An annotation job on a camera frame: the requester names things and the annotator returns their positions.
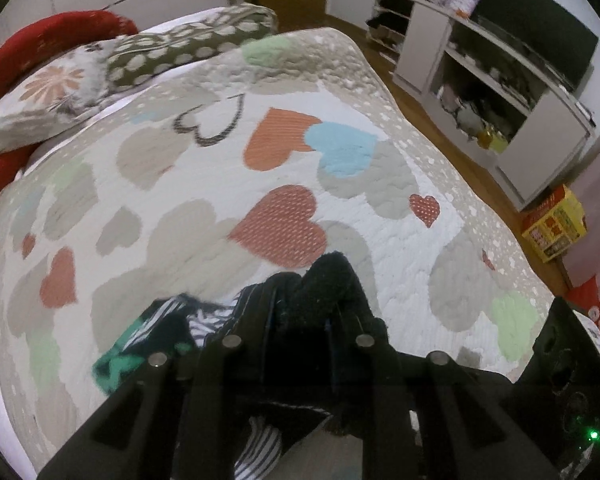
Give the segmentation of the dark striped pants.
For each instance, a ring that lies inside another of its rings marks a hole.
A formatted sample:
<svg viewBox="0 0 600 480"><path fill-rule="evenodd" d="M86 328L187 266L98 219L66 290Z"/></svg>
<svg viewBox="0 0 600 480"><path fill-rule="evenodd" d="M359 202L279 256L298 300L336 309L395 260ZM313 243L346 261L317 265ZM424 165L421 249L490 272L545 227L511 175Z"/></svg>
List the dark striped pants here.
<svg viewBox="0 0 600 480"><path fill-rule="evenodd" d="M346 403L361 354L388 340L349 260L318 258L245 287L234 304L154 301L93 365L114 394L155 354L174 376L149 437L170 453L144 471L173 479L262 479Z"/></svg>

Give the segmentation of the floral white pillow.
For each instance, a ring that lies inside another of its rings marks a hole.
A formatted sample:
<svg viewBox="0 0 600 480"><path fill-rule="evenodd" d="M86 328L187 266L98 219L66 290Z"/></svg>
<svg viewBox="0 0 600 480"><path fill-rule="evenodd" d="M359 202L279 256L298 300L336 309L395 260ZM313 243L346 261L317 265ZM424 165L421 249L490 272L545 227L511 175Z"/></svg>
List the floral white pillow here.
<svg viewBox="0 0 600 480"><path fill-rule="evenodd" d="M95 115L108 93L107 60L117 41L77 47L0 99L0 154L50 140Z"/></svg>

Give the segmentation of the small picture frame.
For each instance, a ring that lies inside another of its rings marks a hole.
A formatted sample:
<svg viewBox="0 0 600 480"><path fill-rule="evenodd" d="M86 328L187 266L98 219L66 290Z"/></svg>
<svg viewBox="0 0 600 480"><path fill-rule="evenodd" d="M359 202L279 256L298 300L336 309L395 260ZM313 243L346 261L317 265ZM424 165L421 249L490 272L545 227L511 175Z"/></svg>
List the small picture frame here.
<svg viewBox="0 0 600 480"><path fill-rule="evenodd" d="M470 18L479 0L445 0L444 6L461 18Z"/></svg>

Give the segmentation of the olive dotted pillow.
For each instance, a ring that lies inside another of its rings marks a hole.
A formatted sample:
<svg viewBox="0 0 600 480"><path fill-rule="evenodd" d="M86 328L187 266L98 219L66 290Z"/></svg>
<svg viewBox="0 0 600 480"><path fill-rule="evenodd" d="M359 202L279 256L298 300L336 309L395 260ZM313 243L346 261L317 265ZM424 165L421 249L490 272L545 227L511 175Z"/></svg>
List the olive dotted pillow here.
<svg viewBox="0 0 600 480"><path fill-rule="evenodd" d="M200 21L165 32L139 32L121 39L107 58L113 92L129 90L172 68L213 58L245 42L275 35L278 19L266 6L224 6Z"/></svg>

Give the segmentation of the yellow cardboard box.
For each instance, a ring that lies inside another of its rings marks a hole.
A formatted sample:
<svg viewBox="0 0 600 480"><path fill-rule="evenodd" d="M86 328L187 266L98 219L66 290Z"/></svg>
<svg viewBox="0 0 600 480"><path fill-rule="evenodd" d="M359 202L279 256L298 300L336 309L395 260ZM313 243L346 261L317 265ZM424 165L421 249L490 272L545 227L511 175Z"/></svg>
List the yellow cardboard box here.
<svg viewBox="0 0 600 480"><path fill-rule="evenodd" d="M587 232L584 208L564 184L555 188L522 222L522 237L543 262L562 255Z"/></svg>

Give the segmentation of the white shelf cabinet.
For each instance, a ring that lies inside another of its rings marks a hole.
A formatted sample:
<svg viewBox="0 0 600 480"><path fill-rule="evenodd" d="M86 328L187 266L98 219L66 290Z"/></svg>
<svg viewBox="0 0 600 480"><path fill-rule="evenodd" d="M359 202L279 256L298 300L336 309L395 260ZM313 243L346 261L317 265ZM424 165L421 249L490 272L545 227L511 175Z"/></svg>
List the white shelf cabinet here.
<svg viewBox="0 0 600 480"><path fill-rule="evenodd" d="M394 82L517 209L558 183L593 135L577 100L481 25L414 0Z"/></svg>

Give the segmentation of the heart pattern quilt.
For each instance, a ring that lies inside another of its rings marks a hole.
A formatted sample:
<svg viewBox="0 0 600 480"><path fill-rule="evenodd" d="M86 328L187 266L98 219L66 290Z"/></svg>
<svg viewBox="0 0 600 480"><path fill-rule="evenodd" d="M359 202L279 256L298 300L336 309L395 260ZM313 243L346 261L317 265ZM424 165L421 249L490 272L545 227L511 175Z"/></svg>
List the heart pattern quilt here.
<svg viewBox="0 0 600 480"><path fill-rule="evenodd" d="M0 387L32 467L153 301L227 302L332 250L398 350L521 375L552 293L341 32L215 56L49 154L0 196Z"/></svg>

